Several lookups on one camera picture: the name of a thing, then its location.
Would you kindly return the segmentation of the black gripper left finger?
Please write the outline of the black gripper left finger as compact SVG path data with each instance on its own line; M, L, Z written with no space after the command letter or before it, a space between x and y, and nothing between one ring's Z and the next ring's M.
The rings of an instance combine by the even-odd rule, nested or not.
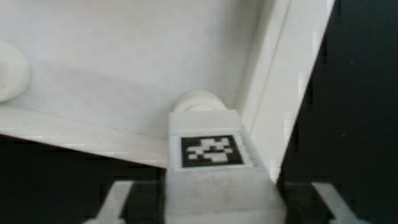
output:
M81 224L163 224L163 188L158 181L117 180L96 216Z

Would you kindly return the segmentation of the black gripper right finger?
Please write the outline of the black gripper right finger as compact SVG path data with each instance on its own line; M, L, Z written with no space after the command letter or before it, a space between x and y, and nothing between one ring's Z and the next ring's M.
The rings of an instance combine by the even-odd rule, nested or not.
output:
M279 182L286 224L371 224L360 219L328 182Z

